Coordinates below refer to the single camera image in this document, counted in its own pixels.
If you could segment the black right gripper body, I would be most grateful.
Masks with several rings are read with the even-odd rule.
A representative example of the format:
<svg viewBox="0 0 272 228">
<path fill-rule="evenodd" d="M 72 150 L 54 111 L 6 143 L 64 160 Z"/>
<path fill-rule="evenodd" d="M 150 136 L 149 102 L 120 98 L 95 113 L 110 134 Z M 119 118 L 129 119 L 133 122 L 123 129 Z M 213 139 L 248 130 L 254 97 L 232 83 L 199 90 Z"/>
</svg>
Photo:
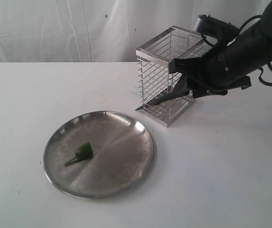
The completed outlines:
<svg viewBox="0 0 272 228">
<path fill-rule="evenodd" d="M 213 87 L 223 87 L 248 76 L 266 64 L 266 38 L 261 33 L 243 33 L 222 49 L 211 49 L 201 58 L 205 72 L 201 81 Z"/>
</svg>

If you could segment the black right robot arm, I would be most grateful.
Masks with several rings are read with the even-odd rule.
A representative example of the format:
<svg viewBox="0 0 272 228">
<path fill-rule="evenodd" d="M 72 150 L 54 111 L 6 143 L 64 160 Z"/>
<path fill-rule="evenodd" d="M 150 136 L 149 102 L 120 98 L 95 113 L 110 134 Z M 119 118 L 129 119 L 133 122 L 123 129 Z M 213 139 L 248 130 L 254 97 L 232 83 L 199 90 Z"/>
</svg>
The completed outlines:
<svg viewBox="0 0 272 228">
<path fill-rule="evenodd" d="M 194 98 L 226 95 L 228 90 L 251 87 L 248 74 L 272 62 L 272 1 L 247 30 L 208 15 L 200 15 L 196 31 L 217 40 L 200 57 L 170 62 L 170 73 L 181 73 L 173 93 Z"/>
</svg>

